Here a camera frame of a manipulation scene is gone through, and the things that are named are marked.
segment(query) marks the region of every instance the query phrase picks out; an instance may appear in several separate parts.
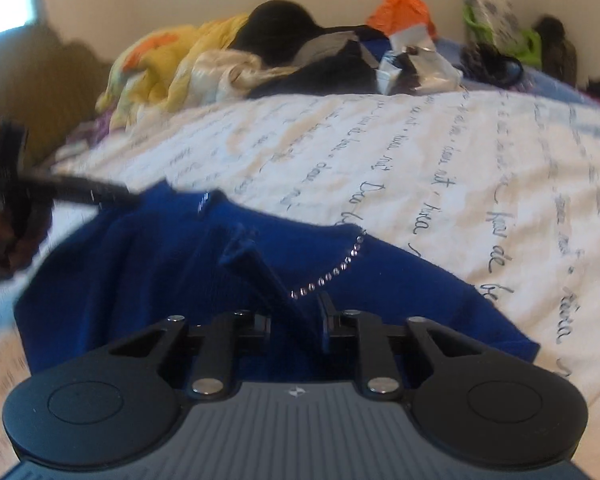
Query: rhinestone trim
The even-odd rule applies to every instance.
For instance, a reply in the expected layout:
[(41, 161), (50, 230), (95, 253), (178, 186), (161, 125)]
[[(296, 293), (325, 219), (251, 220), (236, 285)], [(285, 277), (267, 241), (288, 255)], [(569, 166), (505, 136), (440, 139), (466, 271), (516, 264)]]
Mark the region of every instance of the rhinestone trim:
[(360, 249), (362, 248), (362, 242), (365, 241), (366, 231), (362, 231), (360, 235), (356, 238), (356, 242), (353, 244), (352, 248), (347, 253), (347, 256), (343, 258), (343, 260), (337, 264), (331, 272), (327, 272), (324, 275), (320, 276), (316, 280), (308, 283), (305, 286), (300, 287), (298, 290), (292, 290), (289, 293), (289, 297), (292, 300), (297, 300), (301, 296), (307, 296), (312, 292), (315, 292), (318, 287), (324, 286), (327, 282), (330, 282), (335, 276), (339, 276), (341, 272), (349, 269), (350, 264), (353, 259), (358, 256)]
[(209, 193), (205, 193), (202, 196), (202, 200), (198, 204), (198, 214), (202, 213), (202, 210), (204, 209), (205, 204), (208, 202), (208, 200), (209, 200)]

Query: metal screw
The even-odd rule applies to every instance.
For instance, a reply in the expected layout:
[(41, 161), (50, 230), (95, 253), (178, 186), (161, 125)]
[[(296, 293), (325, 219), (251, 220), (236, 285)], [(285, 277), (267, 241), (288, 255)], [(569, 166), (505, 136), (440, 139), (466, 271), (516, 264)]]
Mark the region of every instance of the metal screw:
[(191, 385), (191, 389), (201, 395), (213, 395), (221, 392), (223, 388), (222, 381), (212, 378), (198, 379)]
[(366, 387), (376, 394), (392, 394), (400, 388), (400, 383), (391, 377), (376, 377), (371, 379)]

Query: gray grip plate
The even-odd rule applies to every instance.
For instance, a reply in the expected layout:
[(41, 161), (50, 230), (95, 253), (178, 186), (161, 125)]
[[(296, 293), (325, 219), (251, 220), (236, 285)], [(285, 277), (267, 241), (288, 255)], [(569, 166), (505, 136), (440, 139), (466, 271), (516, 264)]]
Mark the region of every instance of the gray grip plate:
[(98, 472), (23, 463), (8, 480), (586, 480), (571, 463), (524, 472), (479, 469), (422, 438), (393, 402), (352, 383), (243, 383), (199, 404), (160, 449)]

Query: folded clothes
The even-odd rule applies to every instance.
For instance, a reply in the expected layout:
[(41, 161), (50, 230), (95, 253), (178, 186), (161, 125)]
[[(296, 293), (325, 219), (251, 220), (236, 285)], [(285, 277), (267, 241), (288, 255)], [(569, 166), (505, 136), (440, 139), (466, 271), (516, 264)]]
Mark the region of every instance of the folded clothes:
[(184, 25), (152, 32), (125, 50), (109, 75), (96, 104), (103, 113), (114, 107), (112, 130), (133, 124), (141, 105), (161, 105), (174, 112), (187, 97), (191, 69), (203, 52), (226, 48), (247, 21), (239, 14), (199, 27)]
[(76, 126), (76, 128), (67, 136), (65, 143), (76, 144), (85, 140), (89, 147), (92, 147), (99, 142), (102, 142), (110, 133), (109, 124), (112, 115), (113, 109), (109, 109), (94, 121), (78, 124), (78, 126)]
[(137, 208), (104, 209), (58, 246), (14, 314), (36, 373), (172, 314), (207, 324), (248, 309), (270, 315), (272, 333), (267, 354), (241, 359), (238, 376), (316, 380), (333, 373), (318, 289), (337, 309), (385, 323), (425, 316), (524, 360), (538, 351), (472, 286), (355, 225), (301, 224), (166, 184)]
[[(300, 48), (291, 65), (303, 67), (309, 63), (320, 61), (325, 57), (335, 56), (349, 41), (358, 41), (355, 32), (332, 32), (331, 34), (323, 34), (317, 38), (313, 38)], [(378, 61), (363, 44), (360, 45), (360, 53), (362, 54), (362, 59), (371, 68), (378, 68)]]
[(363, 43), (366, 41), (382, 41), (388, 39), (384, 32), (373, 27), (369, 27), (368, 25), (355, 25), (353, 27), (327, 27), (324, 29), (325, 34), (333, 34), (334, 32), (353, 32), (358, 40)]
[(185, 108), (242, 99), (273, 78), (292, 74), (293, 67), (265, 69), (255, 54), (239, 50), (209, 50), (191, 69)]
[(347, 41), (335, 56), (328, 56), (254, 88), (249, 99), (276, 94), (377, 94), (376, 71), (363, 60), (361, 45)]

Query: blue sweater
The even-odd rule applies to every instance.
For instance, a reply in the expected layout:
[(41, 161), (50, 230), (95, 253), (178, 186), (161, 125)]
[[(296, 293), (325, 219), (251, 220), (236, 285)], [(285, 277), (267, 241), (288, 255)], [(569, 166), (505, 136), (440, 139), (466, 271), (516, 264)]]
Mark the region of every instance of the blue sweater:
[(138, 207), (103, 210), (49, 255), (14, 313), (33, 373), (171, 314), (206, 324), (248, 309), (271, 312), (272, 333), (267, 355), (242, 360), (240, 377), (316, 380), (327, 372), (309, 283), (337, 310), (366, 310), (389, 324), (424, 316), (524, 360), (538, 352), (449, 272), (369, 235), (351, 256), (355, 225), (301, 224), (241, 208), (221, 192), (204, 197), (158, 184)]

